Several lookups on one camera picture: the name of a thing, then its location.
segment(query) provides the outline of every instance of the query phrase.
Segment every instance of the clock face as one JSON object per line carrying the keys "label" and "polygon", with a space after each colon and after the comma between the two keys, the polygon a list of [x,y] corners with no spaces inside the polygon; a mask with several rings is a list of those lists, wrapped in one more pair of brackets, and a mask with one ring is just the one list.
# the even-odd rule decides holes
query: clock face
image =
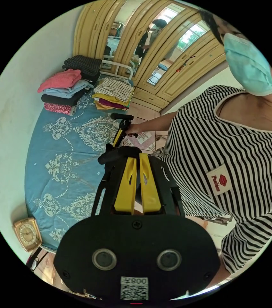
{"label": "clock face", "polygon": [[19,230],[20,239],[26,246],[37,242],[37,233],[31,224],[23,224]]}

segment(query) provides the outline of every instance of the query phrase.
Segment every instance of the wardrobe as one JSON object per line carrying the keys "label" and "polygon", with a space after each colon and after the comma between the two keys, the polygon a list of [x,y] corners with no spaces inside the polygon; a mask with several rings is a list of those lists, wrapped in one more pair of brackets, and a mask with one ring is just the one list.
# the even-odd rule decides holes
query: wardrobe
{"label": "wardrobe", "polygon": [[[88,3],[77,21],[73,53],[103,59],[108,45],[113,61],[134,68],[135,50],[148,28],[151,35],[155,19],[163,19],[167,25],[134,69],[132,102],[161,111],[226,59],[223,46],[194,8],[169,0],[98,0]],[[125,23],[121,37],[114,37],[111,33],[116,22]],[[114,66],[107,69],[115,73]],[[123,68],[118,74],[127,76]]]}

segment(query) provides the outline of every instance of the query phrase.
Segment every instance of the alarm clock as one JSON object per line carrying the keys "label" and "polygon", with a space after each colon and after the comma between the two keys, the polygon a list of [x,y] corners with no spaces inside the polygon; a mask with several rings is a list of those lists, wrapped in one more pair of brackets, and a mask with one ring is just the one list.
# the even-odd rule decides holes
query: alarm clock
{"label": "alarm clock", "polygon": [[15,234],[22,247],[32,252],[42,244],[42,237],[34,218],[25,218],[14,223]]}

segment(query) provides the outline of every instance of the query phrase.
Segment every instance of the woman's hand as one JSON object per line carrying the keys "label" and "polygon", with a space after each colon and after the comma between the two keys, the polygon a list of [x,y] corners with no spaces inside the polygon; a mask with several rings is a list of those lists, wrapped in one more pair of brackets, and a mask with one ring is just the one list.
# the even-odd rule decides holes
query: woman's hand
{"label": "woman's hand", "polygon": [[125,133],[130,137],[132,136],[132,134],[141,134],[142,129],[140,124],[131,124]]}

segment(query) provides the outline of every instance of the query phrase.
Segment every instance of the blue surgical mask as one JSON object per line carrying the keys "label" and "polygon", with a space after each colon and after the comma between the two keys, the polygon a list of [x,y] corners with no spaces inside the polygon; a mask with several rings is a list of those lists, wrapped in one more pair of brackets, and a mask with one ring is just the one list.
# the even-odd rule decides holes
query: blue surgical mask
{"label": "blue surgical mask", "polygon": [[226,33],[225,53],[234,78],[255,96],[272,94],[270,66],[263,54],[246,39]]}

